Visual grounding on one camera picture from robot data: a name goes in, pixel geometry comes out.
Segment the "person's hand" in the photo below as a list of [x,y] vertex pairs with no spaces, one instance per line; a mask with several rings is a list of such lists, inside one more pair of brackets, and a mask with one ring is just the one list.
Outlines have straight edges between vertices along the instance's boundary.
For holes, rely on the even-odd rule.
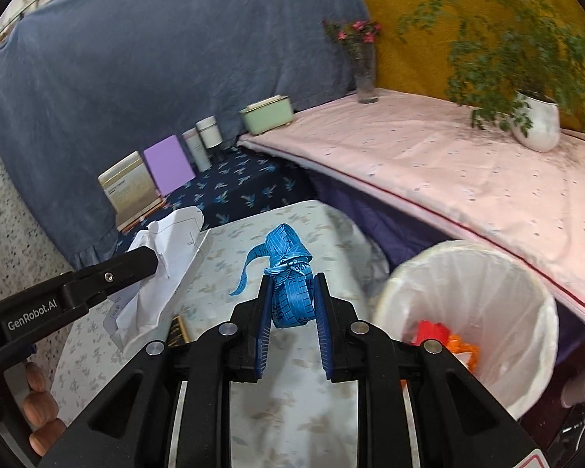
[[66,431],[67,426],[59,418],[59,404],[48,390],[48,380],[35,362],[24,362],[28,394],[23,400],[23,412],[34,427],[29,435],[32,450],[44,456]]

